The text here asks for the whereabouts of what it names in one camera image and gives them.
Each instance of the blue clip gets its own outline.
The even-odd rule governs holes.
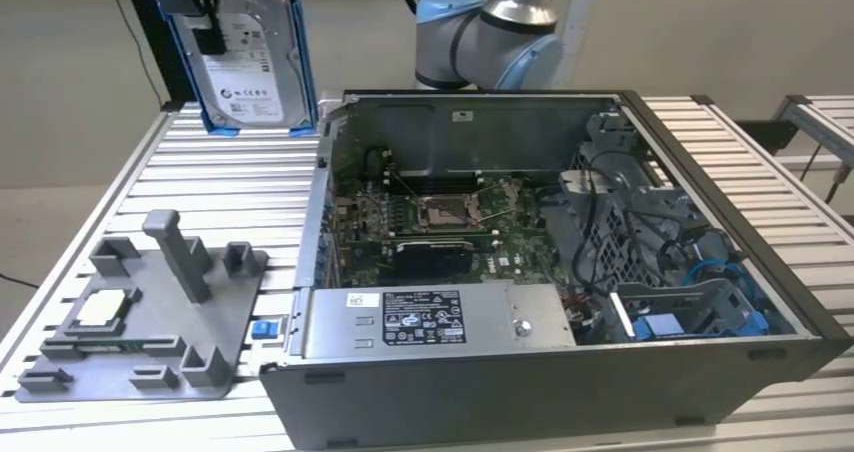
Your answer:
[[[252,340],[275,339],[279,337],[279,321],[256,320],[252,324]]]

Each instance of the wall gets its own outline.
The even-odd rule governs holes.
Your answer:
[[[707,94],[767,118],[784,94],[854,94],[851,0],[593,0],[572,87]]]
[[[0,187],[97,184],[157,113],[113,0],[0,0]]]

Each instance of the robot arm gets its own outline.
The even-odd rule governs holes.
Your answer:
[[[536,89],[561,55],[549,0],[420,0],[415,77],[423,86]]]

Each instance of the motherboard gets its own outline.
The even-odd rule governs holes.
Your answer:
[[[567,282],[528,181],[401,177],[343,185],[335,201],[345,287]]]

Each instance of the blue cable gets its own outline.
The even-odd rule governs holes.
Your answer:
[[[747,284],[747,288],[750,289],[750,298],[748,300],[752,302],[756,298],[756,288],[754,287],[752,284],[752,279],[750,278],[750,276],[742,272],[742,269],[739,269],[734,264],[730,264],[728,262],[726,262],[724,260],[719,260],[719,259],[712,259],[712,260],[703,260],[699,264],[696,264],[694,267],[691,267],[691,270],[688,270],[687,275],[684,276],[684,280],[682,281],[682,285],[690,285],[691,281],[694,280],[694,276],[696,275],[696,273],[706,267],[708,267],[710,265],[722,265],[723,267],[726,267],[727,269],[730,269],[732,272],[735,272],[739,277],[743,279],[744,283]]]

